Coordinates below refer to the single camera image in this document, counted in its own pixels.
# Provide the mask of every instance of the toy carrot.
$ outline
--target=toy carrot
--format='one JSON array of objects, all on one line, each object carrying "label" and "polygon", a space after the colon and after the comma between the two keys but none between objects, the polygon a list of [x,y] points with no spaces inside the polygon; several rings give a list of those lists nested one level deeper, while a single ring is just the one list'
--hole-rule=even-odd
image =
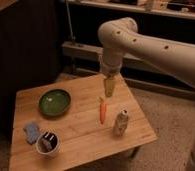
[{"label": "toy carrot", "polygon": [[104,123],[106,118],[106,101],[100,97],[100,122]]}]

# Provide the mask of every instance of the green bowl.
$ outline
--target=green bowl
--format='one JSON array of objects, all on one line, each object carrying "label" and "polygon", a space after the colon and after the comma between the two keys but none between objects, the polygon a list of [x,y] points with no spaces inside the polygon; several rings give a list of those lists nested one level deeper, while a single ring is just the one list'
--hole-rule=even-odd
[{"label": "green bowl", "polygon": [[45,116],[59,116],[69,108],[71,97],[62,89],[54,89],[46,92],[39,101],[39,108]]}]

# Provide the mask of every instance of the gray floor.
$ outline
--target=gray floor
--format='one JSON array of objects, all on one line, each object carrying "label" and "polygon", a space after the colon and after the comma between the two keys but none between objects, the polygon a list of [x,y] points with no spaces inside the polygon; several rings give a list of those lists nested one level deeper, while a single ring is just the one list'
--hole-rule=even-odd
[{"label": "gray floor", "polygon": [[[62,74],[58,80],[70,79]],[[134,159],[131,151],[113,155],[77,170],[183,171],[195,136],[195,101],[131,88],[159,139],[142,146]],[[0,135],[0,170],[8,170],[9,142]]]}]

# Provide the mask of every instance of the wooden table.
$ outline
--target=wooden table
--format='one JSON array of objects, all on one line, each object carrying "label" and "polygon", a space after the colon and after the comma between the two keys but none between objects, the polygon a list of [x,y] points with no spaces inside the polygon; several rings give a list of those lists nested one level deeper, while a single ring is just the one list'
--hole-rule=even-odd
[{"label": "wooden table", "polygon": [[[70,93],[71,106],[64,116],[48,120],[38,110],[41,96],[61,88]],[[116,77],[113,97],[107,98],[104,124],[99,120],[99,98],[104,97],[103,75],[98,74],[19,91],[16,97],[10,170],[66,170],[157,139],[146,116],[122,76]],[[114,137],[117,114],[126,109],[130,121],[124,136]],[[23,127],[36,122],[40,131],[59,135],[60,152],[55,158],[43,157],[35,145],[26,142]]]}]

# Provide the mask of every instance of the small bottle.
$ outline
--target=small bottle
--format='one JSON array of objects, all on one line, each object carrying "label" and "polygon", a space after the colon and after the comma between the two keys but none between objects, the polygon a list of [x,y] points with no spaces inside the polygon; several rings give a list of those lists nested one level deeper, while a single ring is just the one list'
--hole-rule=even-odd
[{"label": "small bottle", "polygon": [[117,115],[117,118],[115,120],[115,125],[114,125],[114,134],[117,136],[123,135],[129,121],[129,115],[126,110],[123,110]]}]

